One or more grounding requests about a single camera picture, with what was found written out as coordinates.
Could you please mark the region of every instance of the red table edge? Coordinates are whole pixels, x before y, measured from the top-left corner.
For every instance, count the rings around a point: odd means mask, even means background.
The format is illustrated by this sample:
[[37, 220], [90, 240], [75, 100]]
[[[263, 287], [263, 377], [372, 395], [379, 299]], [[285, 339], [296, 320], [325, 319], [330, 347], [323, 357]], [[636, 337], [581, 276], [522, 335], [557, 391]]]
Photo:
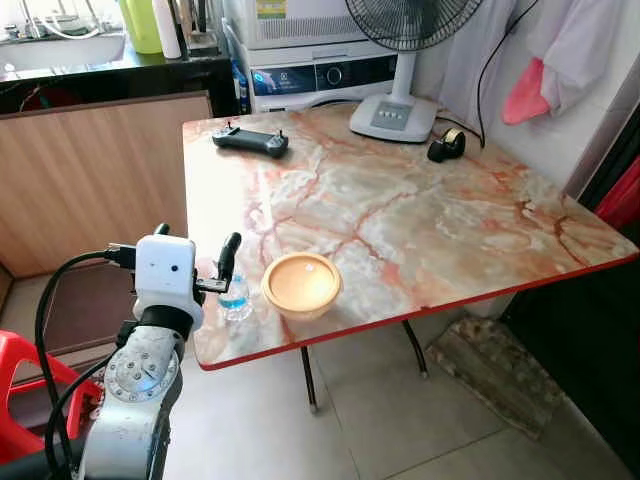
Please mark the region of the red table edge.
[[612, 260], [610, 262], [601, 263], [600, 265], [593, 265], [590, 267], [585, 267], [579, 270], [574, 270], [572, 272], [563, 273], [560, 275], [556, 275], [553, 277], [545, 278], [542, 280], [534, 280], [533, 282], [523, 283], [522, 285], [518, 285], [516, 287], [508, 287], [503, 288], [502, 290], [496, 290], [490, 293], [483, 293], [482, 295], [477, 295], [475, 297], [469, 297], [464, 300], [456, 300], [455, 302], [445, 303], [442, 305], [438, 305], [437, 307], [429, 308], [423, 307], [420, 310], [417, 310], [412, 313], [407, 313], [404, 315], [399, 315], [397, 317], [387, 318], [385, 320], [379, 320], [377, 322], [366, 323], [364, 325], [358, 325], [356, 327], [346, 328], [344, 330], [340, 330], [338, 332], [327, 333], [326, 335], [320, 335], [318, 337], [309, 338], [307, 340], [302, 340], [299, 342], [292, 342], [286, 345], [282, 345], [280, 347], [271, 348], [269, 350], [263, 350], [261, 352], [250, 353], [248, 355], [244, 355], [242, 357], [237, 357], [231, 360], [224, 360], [222, 362], [212, 363], [212, 364], [202, 364], [198, 359], [198, 353], [195, 352], [196, 361], [200, 368], [205, 371], [211, 370], [220, 370], [222, 368], [231, 367], [233, 365], [238, 365], [240, 363], [246, 363], [251, 360], [257, 360], [258, 358], [268, 357], [270, 355], [275, 355], [277, 353], [286, 352], [289, 350], [295, 350], [300, 347], [304, 347], [306, 345], [312, 345], [314, 343], [324, 342], [326, 340], [331, 340], [333, 338], [344, 337], [345, 335], [349, 335], [352, 333], [363, 332], [365, 330], [370, 330], [372, 328], [382, 327], [385, 325], [390, 325], [392, 323], [402, 322], [404, 320], [411, 320], [412, 318], [422, 317], [424, 315], [428, 315], [431, 313], [441, 312], [443, 310], [449, 310], [451, 308], [468, 305], [470, 303], [480, 302], [482, 300], [487, 300], [490, 298], [498, 297], [500, 295], [506, 295], [509, 293], [517, 293], [523, 290], [528, 290], [530, 288], [541, 287], [543, 285], [547, 285], [550, 283], [559, 282], [561, 280], [567, 280], [569, 278], [578, 277], [581, 275], [585, 275], [587, 273], [597, 272], [600, 270], [606, 270], [611, 267], [616, 267], [618, 265], [624, 265], [625, 263], [631, 262], [636, 258], [640, 257], [640, 251], [635, 252], [628, 257], [618, 258], [616, 260]]

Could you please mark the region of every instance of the bowl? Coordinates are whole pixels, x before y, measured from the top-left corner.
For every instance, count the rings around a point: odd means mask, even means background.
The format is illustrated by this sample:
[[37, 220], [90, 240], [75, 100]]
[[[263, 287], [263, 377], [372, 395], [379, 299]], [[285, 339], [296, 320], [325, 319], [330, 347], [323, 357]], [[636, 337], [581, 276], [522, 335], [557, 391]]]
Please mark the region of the bowl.
[[275, 260], [262, 277], [262, 293], [284, 317], [310, 322], [333, 305], [342, 277], [328, 258], [296, 252]]

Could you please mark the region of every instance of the electric fan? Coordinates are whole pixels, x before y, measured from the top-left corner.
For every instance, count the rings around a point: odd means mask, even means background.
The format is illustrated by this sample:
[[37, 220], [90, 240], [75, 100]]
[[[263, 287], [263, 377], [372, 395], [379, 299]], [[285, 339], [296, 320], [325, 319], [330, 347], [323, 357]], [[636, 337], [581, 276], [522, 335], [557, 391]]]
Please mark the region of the electric fan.
[[351, 117], [351, 130], [385, 140], [424, 142], [437, 105], [409, 93], [416, 52], [457, 32], [481, 1], [346, 0], [364, 34], [398, 52], [391, 93], [365, 98]]

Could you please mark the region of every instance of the marble-pattern table top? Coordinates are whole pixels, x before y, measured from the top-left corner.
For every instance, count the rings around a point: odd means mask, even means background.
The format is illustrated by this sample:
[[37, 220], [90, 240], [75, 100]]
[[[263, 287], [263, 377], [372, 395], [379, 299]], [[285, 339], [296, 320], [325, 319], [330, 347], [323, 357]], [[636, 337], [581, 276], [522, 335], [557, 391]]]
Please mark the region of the marble-pattern table top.
[[[222, 368], [303, 344], [429, 311], [606, 268], [638, 249], [550, 182], [467, 135], [465, 156], [442, 164], [425, 144], [352, 133], [352, 104], [233, 119], [243, 129], [289, 136], [279, 160], [218, 149], [226, 119], [184, 125], [189, 238], [200, 276], [225, 237], [243, 241], [236, 265], [248, 278], [252, 315], [226, 322], [208, 295], [194, 333], [204, 369]], [[434, 132], [441, 133], [443, 124]], [[310, 251], [343, 276], [334, 307], [311, 323], [269, 308], [260, 280], [276, 258]]]

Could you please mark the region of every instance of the red chair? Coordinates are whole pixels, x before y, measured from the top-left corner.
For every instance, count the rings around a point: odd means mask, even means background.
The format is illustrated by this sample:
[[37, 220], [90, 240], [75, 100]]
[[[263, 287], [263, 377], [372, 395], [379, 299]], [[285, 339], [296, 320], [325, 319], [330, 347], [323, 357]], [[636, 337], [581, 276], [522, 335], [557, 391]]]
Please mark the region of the red chair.
[[[36, 347], [13, 332], [0, 330], [0, 465], [44, 448], [42, 438], [18, 424], [9, 413], [11, 395], [45, 387], [44, 380], [12, 386], [15, 371], [22, 362], [40, 365]], [[78, 377], [75, 370], [50, 355], [49, 365], [58, 383], [68, 385]], [[85, 399], [91, 397], [97, 400], [101, 395], [102, 389], [89, 380], [76, 389], [67, 417], [69, 438], [76, 438], [80, 433]]]

